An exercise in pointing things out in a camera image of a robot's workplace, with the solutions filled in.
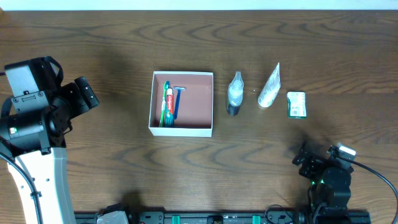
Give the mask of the green white soap bar pack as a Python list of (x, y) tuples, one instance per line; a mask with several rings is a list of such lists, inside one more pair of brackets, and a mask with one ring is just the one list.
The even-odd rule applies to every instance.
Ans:
[(290, 91), (287, 93), (288, 118), (305, 119), (307, 117), (306, 95), (302, 91)]

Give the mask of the white bamboo print lotion tube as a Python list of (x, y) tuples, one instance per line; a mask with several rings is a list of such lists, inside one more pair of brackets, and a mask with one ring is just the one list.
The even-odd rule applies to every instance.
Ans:
[(278, 63), (257, 99), (258, 105), (261, 108), (269, 108), (276, 99), (280, 88), (280, 63)]

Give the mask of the clear spray bottle dark base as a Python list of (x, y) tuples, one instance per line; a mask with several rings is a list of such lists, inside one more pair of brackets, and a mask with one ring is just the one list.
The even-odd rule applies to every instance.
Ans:
[(243, 92), (244, 82), (241, 72), (237, 71), (228, 87), (226, 110), (230, 116), (236, 116), (239, 113), (240, 106), (243, 102)]

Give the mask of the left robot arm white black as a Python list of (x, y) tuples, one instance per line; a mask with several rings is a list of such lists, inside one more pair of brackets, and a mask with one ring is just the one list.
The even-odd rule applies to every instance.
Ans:
[(85, 77), (62, 85), (51, 56), (4, 67), (12, 96), (1, 106), (1, 159), (19, 191), (27, 223), (75, 223), (65, 135), (72, 119), (99, 105)]

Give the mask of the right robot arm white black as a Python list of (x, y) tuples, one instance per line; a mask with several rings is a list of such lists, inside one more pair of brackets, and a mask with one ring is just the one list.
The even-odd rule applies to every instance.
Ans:
[(295, 212), (294, 223), (350, 223), (347, 204), (351, 197), (350, 160), (356, 151), (342, 143), (330, 146), (329, 158), (324, 158), (310, 150), (305, 142), (292, 163), (300, 166), (299, 174), (310, 180), (307, 192), (308, 207)]

